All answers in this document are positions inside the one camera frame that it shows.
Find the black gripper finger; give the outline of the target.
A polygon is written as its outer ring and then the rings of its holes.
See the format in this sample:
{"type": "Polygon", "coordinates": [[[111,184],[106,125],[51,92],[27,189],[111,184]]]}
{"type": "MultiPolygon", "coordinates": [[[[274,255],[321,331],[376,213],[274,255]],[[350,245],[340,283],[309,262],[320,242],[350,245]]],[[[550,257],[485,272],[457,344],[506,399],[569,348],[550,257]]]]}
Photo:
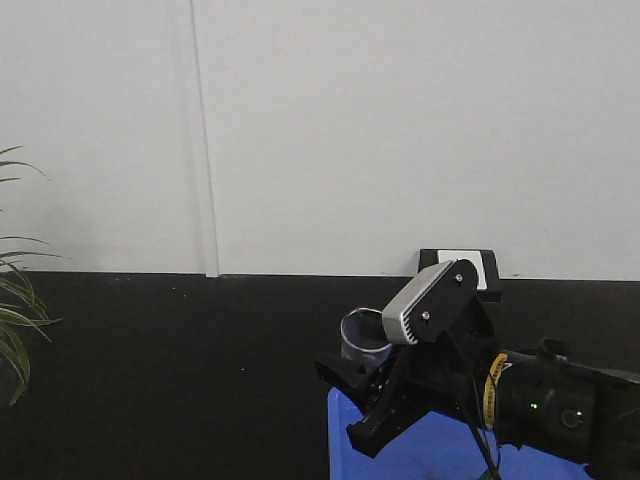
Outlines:
{"type": "Polygon", "coordinates": [[[381,368],[336,354],[322,353],[314,359],[318,377],[351,400],[366,400],[384,390],[381,368]]]}
{"type": "Polygon", "coordinates": [[[356,407],[362,418],[346,427],[348,439],[357,452],[376,457],[403,433],[402,408],[397,402],[388,405],[357,402],[356,407]]]}

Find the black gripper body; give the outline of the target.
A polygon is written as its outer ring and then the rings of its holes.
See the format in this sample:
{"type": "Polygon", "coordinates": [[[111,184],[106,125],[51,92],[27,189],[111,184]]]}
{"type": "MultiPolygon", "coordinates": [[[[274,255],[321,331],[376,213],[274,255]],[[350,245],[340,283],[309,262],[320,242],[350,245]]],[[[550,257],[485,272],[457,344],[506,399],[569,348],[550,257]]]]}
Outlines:
{"type": "Polygon", "coordinates": [[[475,435],[494,428],[498,354],[491,307],[474,298],[435,342],[393,345],[381,364],[384,390],[369,405],[397,402],[403,432],[431,412],[460,420],[475,435]]]}

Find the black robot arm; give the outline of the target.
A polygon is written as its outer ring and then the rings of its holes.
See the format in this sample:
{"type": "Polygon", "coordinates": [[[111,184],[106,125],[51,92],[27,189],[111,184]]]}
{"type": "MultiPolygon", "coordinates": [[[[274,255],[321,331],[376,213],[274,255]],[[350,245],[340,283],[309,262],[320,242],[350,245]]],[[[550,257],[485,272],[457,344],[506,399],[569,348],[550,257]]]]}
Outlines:
{"type": "Polygon", "coordinates": [[[319,377],[360,411],[347,427],[351,445],[369,457],[431,413],[465,424],[490,477],[498,465],[484,440],[530,447],[581,465],[593,479],[639,475],[639,378],[568,359],[545,338],[532,350],[500,346],[477,299],[419,305],[391,336],[386,312],[357,316],[377,342],[359,355],[321,356],[319,377]]]}

